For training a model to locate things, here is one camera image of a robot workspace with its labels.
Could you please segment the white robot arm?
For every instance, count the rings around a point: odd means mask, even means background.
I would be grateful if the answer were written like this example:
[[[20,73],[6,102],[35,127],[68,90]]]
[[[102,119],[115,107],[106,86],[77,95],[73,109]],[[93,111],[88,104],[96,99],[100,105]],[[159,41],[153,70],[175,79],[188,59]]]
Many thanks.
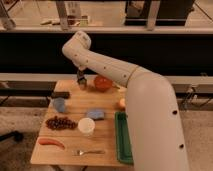
[[[91,39],[76,32],[62,47],[74,65],[126,88],[125,105],[135,171],[189,171],[175,91],[162,75],[90,50]]]

